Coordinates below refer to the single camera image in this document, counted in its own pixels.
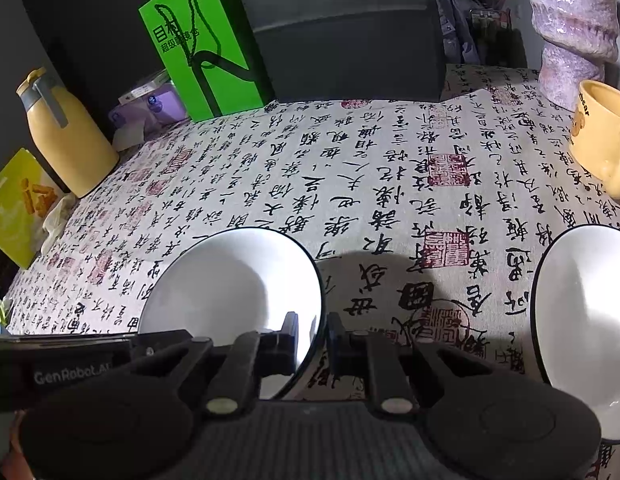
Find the person's hand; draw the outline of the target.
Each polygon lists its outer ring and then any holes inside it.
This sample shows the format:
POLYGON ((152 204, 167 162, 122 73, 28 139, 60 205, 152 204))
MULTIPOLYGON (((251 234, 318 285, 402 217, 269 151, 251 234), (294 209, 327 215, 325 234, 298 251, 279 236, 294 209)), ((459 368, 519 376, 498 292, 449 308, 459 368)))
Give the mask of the person's hand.
POLYGON ((25 411, 16 411, 11 422, 0 414, 0 473, 4 479, 34 479, 19 442, 19 426, 25 411))

